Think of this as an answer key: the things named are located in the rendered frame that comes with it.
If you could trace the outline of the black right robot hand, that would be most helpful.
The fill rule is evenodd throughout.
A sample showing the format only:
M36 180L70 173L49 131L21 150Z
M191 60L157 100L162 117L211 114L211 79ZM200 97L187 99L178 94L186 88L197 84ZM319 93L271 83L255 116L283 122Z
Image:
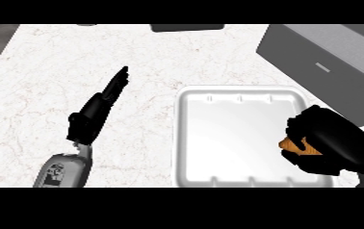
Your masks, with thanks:
M286 138L301 149L302 139L320 152L298 155L282 149L282 156L307 173L341 175L341 171L364 174L364 132L332 110L314 105L288 119Z

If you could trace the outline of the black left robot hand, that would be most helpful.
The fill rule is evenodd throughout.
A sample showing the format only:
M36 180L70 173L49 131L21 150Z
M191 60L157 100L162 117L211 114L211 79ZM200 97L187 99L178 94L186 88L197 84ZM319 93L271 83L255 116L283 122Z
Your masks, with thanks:
M119 100L126 85L128 67L125 66L113 77L104 91L92 96L82 111L69 116L69 140L83 145L92 144L100 135L112 108Z

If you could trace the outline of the golden brown croissant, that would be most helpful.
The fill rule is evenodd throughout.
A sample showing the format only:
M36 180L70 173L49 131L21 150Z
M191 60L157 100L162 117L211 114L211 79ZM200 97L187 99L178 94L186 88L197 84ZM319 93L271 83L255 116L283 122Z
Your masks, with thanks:
M302 144L305 149L301 149L299 146L295 144L295 142L289 138L285 138L285 140L279 143L279 147L283 150L296 153L298 155L319 156L320 152L313 148L313 146L307 142L307 139L302 139Z

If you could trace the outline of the white foam tray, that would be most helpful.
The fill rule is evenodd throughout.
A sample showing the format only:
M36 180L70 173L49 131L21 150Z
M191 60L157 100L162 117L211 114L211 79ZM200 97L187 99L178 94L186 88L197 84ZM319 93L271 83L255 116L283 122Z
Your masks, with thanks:
M288 119L308 107L286 86L188 86L175 101L172 181L180 188L331 188L282 156Z

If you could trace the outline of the large grey box appliance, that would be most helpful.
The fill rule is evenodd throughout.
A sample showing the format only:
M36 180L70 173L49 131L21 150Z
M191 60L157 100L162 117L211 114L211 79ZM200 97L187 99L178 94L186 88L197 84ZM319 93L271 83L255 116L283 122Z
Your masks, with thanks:
M344 24L271 24L257 53L364 126L364 36Z

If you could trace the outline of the dark grey flat object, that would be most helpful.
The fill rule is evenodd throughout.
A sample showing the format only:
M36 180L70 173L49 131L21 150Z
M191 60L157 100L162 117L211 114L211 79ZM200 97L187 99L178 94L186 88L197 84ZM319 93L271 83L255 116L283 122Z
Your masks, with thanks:
M186 32L186 31L206 31L221 30L224 24L153 24L151 29L154 32Z

